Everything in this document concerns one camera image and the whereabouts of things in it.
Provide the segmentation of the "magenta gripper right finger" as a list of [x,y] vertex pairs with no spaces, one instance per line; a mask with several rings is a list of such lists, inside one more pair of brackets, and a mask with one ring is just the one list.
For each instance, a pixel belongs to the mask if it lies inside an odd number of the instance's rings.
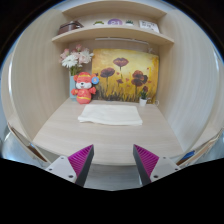
[[133,156],[143,186],[180,170],[168,157],[159,157],[136,144],[133,145]]

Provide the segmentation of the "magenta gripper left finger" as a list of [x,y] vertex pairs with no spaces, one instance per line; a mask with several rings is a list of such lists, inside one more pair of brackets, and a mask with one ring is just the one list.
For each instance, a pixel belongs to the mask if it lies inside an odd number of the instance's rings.
[[89,145],[69,157],[60,156],[46,171],[83,187],[94,156],[94,146]]

